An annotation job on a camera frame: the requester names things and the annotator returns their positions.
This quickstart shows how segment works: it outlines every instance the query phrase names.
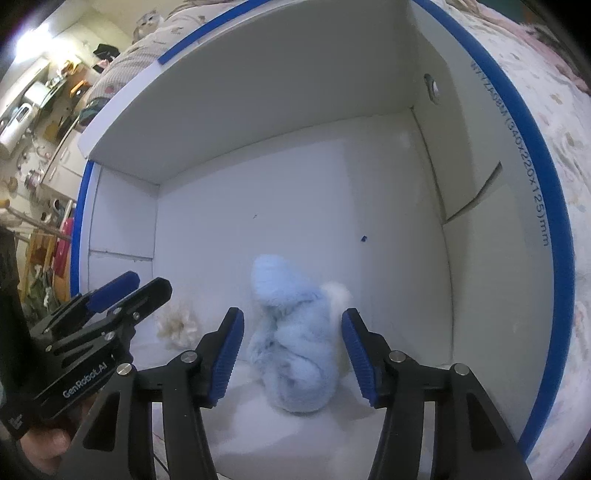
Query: finger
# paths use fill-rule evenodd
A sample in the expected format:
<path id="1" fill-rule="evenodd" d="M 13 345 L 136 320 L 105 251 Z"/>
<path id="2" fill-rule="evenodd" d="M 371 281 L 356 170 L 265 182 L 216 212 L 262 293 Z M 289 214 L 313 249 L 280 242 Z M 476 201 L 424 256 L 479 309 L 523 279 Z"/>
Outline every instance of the finger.
<path id="1" fill-rule="evenodd" d="M 63 455 L 70 446 L 70 436 L 59 429 L 30 430 L 21 439 L 22 451 L 27 458 L 48 460 Z"/>

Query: blue tape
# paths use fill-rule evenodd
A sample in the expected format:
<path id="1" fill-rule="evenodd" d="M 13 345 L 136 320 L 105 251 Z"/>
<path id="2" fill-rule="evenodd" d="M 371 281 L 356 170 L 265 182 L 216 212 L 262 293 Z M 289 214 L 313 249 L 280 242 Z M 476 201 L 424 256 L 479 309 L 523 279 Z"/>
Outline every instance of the blue tape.
<path id="1" fill-rule="evenodd" d="M 413 0 L 464 47 L 488 77 L 530 151 L 546 206 L 554 267 L 554 311 L 548 356 L 530 417 L 519 439 L 525 458 L 535 446 L 550 415 L 569 352 L 574 313 L 574 247 L 560 180 L 544 138 L 523 98 L 486 49 L 466 29 L 431 0 Z"/>
<path id="2" fill-rule="evenodd" d="M 202 27 L 199 27 L 194 32 L 190 33 L 182 40 L 180 40 L 177 44 L 175 44 L 172 48 L 168 51 L 163 53 L 160 58 L 158 59 L 158 63 L 160 65 L 164 65 L 166 62 L 170 61 L 175 55 L 182 52 L 185 48 L 195 43 L 197 40 L 202 38 L 203 36 L 207 35 L 208 33 L 212 32 L 218 27 L 221 27 L 224 23 L 228 23 L 230 20 L 234 20 L 240 15 L 244 15 L 248 13 L 250 10 L 253 10 L 256 7 L 260 7 L 271 0 L 246 0 L 246 2 L 241 3 L 240 5 L 231 8 L 227 12 L 218 15 L 216 18 L 210 20 Z"/>
<path id="3" fill-rule="evenodd" d="M 76 211 L 74 212 L 74 227 L 72 231 L 72 251 L 70 254 L 70 296 L 74 297 L 80 293 L 80 239 L 82 237 L 82 221 L 84 217 L 84 205 L 86 203 L 86 194 L 92 168 L 95 165 L 93 161 L 86 162 L 80 190 L 78 191 L 78 200 L 76 202 Z"/>

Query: fluffy toy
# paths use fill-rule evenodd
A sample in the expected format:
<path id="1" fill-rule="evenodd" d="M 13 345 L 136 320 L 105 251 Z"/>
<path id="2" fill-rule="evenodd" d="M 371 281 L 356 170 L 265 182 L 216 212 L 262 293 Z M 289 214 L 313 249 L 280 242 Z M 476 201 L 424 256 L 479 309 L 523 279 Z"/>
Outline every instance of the fluffy toy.
<path id="1" fill-rule="evenodd" d="M 256 259 L 255 297 L 263 311 L 248 345 L 270 402 L 293 413 L 324 407 L 339 379 L 340 313 L 349 293 L 341 285 L 318 288 L 276 255 Z"/>

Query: black cable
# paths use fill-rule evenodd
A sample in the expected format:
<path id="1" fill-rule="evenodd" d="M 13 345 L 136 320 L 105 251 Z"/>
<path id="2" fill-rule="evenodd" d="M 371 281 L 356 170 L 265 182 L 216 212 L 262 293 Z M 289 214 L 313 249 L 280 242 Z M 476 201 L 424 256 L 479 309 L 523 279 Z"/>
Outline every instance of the black cable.
<path id="1" fill-rule="evenodd" d="M 157 462 L 160 464 L 160 466 L 161 466 L 162 468 L 164 468 L 164 471 L 166 472 L 166 474 L 167 474 L 168 476 L 170 476 L 170 473 L 168 473 L 168 469 L 167 469 L 167 468 L 164 466 L 164 464 L 162 463 L 162 460 L 160 460 L 160 459 L 158 458 L 158 455 L 154 454 L 154 458 L 155 458 L 155 459 L 156 459 L 156 461 L 157 461 Z"/>

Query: blue gripper pad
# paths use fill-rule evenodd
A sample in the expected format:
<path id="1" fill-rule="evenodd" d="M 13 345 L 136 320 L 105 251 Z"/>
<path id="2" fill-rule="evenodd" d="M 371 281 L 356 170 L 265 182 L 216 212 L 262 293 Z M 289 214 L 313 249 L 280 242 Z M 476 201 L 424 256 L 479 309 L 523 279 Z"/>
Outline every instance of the blue gripper pad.
<path id="1" fill-rule="evenodd" d="M 226 394 L 230 375 L 244 337 L 244 314 L 228 310 L 216 332 L 204 335 L 195 351 L 202 357 L 200 376 L 204 382 L 206 407 L 214 407 Z"/>
<path id="2" fill-rule="evenodd" d="M 390 347 L 384 337 L 367 330 L 359 312 L 344 312 L 341 330 L 361 394 L 373 408 L 383 408 L 391 392 L 384 360 Z"/>
<path id="3" fill-rule="evenodd" d="M 124 299 L 139 287 L 139 275 L 128 271 L 107 285 L 98 288 L 91 295 L 86 308 L 91 313 L 101 313 Z"/>

